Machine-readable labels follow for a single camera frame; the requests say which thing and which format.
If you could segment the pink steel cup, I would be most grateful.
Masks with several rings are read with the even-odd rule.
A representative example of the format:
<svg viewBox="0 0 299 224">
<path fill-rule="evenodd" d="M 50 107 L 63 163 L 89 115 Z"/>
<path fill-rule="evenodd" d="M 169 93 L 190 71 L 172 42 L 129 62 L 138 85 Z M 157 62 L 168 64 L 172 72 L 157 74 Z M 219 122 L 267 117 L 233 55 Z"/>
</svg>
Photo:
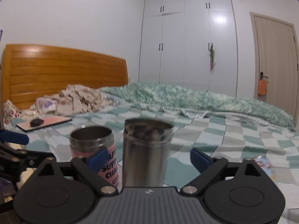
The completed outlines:
<svg viewBox="0 0 299 224">
<path fill-rule="evenodd" d="M 99 175 L 106 181 L 118 186 L 119 174 L 115 139 L 111 129 L 100 125 L 82 126 L 70 134 L 70 148 L 72 156 L 88 157 L 98 150 L 108 150 L 108 162 L 99 171 Z"/>
</svg>

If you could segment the tall stainless steel cup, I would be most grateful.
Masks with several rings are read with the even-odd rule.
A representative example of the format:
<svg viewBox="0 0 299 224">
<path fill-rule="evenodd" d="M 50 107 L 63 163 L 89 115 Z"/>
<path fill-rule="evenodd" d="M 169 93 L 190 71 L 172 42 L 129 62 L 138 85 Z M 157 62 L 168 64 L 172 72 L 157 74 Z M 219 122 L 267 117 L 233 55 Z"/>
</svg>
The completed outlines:
<svg viewBox="0 0 299 224">
<path fill-rule="evenodd" d="M 123 187 L 161 187 L 170 151 L 173 125 L 160 120 L 125 120 Z"/>
</svg>

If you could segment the blue cartoon print cup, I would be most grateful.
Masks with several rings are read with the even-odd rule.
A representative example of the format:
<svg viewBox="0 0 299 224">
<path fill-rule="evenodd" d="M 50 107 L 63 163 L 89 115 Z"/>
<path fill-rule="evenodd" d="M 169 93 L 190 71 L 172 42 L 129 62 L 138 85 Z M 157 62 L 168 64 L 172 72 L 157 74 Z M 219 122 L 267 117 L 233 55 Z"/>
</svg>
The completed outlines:
<svg viewBox="0 0 299 224">
<path fill-rule="evenodd" d="M 258 166 L 274 181 L 276 178 L 275 171 L 272 167 L 272 163 L 266 155 L 254 157 L 253 160 Z"/>
</svg>

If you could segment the black computer mouse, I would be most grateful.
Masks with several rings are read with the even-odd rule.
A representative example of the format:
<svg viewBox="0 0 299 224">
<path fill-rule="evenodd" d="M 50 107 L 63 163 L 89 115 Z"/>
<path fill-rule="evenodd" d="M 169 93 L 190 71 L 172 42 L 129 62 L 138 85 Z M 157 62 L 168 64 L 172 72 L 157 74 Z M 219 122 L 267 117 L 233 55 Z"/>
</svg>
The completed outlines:
<svg viewBox="0 0 299 224">
<path fill-rule="evenodd" d="M 44 123 L 44 120 L 41 119 L 41 118 L 35 118 L 33 120 L 30 121 L 30 126 L 31 127 L 37 127 L 37 126 L 40 126 Z"/>
</svg>

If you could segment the pink flat book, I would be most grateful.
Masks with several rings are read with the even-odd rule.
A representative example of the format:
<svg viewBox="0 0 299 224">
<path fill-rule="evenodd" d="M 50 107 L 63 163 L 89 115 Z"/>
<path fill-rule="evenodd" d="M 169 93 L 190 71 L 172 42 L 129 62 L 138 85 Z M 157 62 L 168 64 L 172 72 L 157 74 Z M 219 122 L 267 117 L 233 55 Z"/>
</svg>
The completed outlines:
<svg viewBox="0 0 299 224">
<path fill-rule="evenodd" d="M 17 123 L 16 126 L 20 130 L 22 130 L 23 132 L 29 132 L 29 131 L 33 131 L 33 130 L 38 130 L 40 128 L 45 128 L 45 127 L 48 127 L 48 126 L 52 126 L 52 125 L 72 121 L 71 117 L 64 117 L 64 116 L 49 116 L 49 117 L 43 117 L 41 119 L 44 120 L 44 123 L 40 126 L 37 126 L 37 127 L 31 127 L 30 124 L 29 124 L 30 121 Z"/>
</svg>

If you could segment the green checkered bed blanket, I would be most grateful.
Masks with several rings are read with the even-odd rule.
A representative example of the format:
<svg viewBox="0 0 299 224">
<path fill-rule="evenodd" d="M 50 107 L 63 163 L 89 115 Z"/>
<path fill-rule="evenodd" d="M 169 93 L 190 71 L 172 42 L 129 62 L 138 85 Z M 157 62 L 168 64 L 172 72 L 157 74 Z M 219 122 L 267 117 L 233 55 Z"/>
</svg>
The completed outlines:
<svg viewBox="0 0 299 224">
<path fill-rule="evenodd" d="M 192 112 L 165 109 L 151 112 L 127 105 L 108 106 L 96 113 L 78 114 L 71 121 L 28 133 L 28 150 L 50 151 L 57 159 L 70 159 L 70 133 L 83 125 L 101 125 L 113 131 L 117 163 L 122 163 L 126 119 L 140 117 L 173 125 L 173 136 L 164 184 L 182 187 L 199 175 L 189 152 L 199 147 L 206 154 L 239 161 L 265 155 L 274 180 L 286 199 L 280 223 L 298 223 L 298 133 L 285 115 L 261 113 L 249 116 L 233 112 Z"/>
</svg>

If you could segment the wooden headboard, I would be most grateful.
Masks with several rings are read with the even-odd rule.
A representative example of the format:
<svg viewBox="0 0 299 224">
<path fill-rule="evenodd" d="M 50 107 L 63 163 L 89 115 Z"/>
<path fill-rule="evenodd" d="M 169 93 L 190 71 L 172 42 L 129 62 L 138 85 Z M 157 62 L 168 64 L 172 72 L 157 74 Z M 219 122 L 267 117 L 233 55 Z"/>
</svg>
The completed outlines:
<svg viewBox="0 0 299 224">
<path fill-rule="evenodd" d="M 1 99 L 19 109 L 69 84 L 100 88 L 128 83 L 125 59 L 57 46 L 7 44 L 1 72 Z"/>
</svg>

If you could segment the beige crumpled clothing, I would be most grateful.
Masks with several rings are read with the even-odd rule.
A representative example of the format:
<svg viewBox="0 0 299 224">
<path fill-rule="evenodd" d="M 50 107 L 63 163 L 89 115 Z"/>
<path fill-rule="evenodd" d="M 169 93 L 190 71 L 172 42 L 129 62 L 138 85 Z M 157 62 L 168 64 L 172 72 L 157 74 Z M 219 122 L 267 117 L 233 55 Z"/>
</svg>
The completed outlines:
<svg viewBox="0 0 299 224">
<path fill-rule="evenodd" d="M 112 104 L 100 90 L 81 84 L 69 84 L 56 97 L 56 115 L 97 112 Z"/>
</svg>

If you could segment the green floral duvet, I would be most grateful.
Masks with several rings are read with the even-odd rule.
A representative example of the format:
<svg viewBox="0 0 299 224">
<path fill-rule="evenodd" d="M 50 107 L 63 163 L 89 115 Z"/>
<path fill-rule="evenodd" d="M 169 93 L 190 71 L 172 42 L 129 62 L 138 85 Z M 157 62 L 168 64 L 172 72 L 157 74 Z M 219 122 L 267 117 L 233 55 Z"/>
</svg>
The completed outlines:
<svg viewBox="0 0 299 224">
<path fill-rule="evenodd" d="M 284 110 L 255 99 L 243 99 L 209 91 L 197 91 L 176 85 L 130 83 L 99 89 L 117 104 L 140 109 L 183 114 L 188 117 L 204 113 L 228 114 L 252 119 L 259 124 L 276 125 L 293 130 L 295 122 Z"/>
</svg>

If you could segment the orange hanging bag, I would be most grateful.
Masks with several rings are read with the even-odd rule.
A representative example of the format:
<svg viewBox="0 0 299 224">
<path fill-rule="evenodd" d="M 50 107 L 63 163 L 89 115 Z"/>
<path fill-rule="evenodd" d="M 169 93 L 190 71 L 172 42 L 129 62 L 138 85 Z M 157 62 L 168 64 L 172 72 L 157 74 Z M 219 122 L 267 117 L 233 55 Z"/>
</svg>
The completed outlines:
<svg viewBox="0 0 299 224">
<path fill-rule="evenodd" d="M 267 82 L 263 79 L 261 79 L 258 82 L 258 95 L 259 96 L 265 96 L 266 95 L 266 86 L 267 86 Z"/>
</svg>

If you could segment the hanging plant decoration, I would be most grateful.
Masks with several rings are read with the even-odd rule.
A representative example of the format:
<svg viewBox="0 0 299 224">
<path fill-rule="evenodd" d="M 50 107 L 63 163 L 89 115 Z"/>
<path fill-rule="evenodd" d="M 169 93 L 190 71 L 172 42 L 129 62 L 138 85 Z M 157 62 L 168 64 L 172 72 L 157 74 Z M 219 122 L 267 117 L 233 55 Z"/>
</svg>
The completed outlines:
<svg viewBox="0 0 299 224">
<path fill-rule="evenodd" d="M 215 66 L 215 50 L 214 50 L 214 46 L 213 43 L 211 43 L 210 47 L 209 47 L 209 57 L 210 57 L 210 73 L 214 72 L 214 66 Z"/>
</svg>

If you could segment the beige door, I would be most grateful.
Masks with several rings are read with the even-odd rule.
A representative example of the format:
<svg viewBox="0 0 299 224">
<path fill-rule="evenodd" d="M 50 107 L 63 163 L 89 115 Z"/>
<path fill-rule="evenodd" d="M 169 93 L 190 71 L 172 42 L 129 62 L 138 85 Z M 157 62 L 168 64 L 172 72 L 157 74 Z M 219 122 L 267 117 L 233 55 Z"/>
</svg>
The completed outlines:
<svg viewBox="0 0 299 224">
<path fill-rule="evenodd" d="M 251 12 L 255 48 L 254 98 L 298 117 L 298 40 L 292 23 Z M 267 82 L 258 95 L 258 82 Z"/>
</svg>

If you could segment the white wardrobe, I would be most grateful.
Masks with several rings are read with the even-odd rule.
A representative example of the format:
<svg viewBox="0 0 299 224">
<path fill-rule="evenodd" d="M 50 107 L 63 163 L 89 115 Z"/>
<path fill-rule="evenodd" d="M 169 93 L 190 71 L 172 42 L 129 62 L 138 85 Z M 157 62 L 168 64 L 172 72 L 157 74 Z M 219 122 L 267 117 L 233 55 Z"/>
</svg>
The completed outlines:
<svg viewBox="0 0 299 224">
<path fill-rule="evenodd" d="M 215 50 L 213 73 L 211 43 Z M 237 69 L 231 0 L 145 0 L 140 82 L 235 96 Z"/>
</svg>

